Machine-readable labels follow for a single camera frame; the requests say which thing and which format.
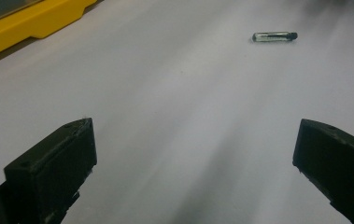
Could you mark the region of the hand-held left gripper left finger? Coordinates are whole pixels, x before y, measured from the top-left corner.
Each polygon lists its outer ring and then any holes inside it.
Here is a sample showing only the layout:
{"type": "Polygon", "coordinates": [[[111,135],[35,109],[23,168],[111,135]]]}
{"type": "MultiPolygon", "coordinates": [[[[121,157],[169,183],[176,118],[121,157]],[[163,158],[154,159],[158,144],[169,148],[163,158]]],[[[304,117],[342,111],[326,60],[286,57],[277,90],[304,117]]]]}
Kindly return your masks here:
{"type": "Polygon", "coordinates": [[[97,163],[92,119],[69,122],[4,168],[13,224],[61,224],[97,163]]]}

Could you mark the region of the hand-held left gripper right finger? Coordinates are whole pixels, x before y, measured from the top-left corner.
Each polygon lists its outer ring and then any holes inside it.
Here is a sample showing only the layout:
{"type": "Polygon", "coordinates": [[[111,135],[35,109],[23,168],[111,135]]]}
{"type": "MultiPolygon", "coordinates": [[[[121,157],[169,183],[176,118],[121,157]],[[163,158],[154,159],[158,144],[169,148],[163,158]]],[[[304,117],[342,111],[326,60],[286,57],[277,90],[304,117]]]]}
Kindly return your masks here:
{"type": "Polygon", "coordinates": [[[302,119],[292,164],[354,224],[354,136],[331,125],[302,119]]]}

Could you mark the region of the small clear vial black cap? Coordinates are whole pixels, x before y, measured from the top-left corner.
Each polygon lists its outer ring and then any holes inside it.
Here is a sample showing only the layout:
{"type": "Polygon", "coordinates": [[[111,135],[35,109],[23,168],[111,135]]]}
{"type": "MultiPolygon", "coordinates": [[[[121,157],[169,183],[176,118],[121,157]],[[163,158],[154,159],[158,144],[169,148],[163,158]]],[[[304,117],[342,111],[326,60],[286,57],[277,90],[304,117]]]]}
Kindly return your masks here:
{"type": "Polygon", "coordinates": [[[253,42],[289,42],[298,37],[294,32],[266,32],[254,33],[252,36],[253,42]]]}

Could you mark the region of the yellow plastic case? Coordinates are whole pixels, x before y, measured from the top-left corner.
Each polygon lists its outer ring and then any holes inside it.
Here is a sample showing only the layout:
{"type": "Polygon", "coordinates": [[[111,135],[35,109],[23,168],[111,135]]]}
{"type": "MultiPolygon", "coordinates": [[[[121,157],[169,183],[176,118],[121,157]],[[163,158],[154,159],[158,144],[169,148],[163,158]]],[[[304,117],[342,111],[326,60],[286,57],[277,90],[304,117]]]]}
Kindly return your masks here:
{"type": "Polygon", "coordinates": [[[0,52],[29,38],[44,38],[79,20],[98,0],[42,0],[0,19],[0,52]]]}

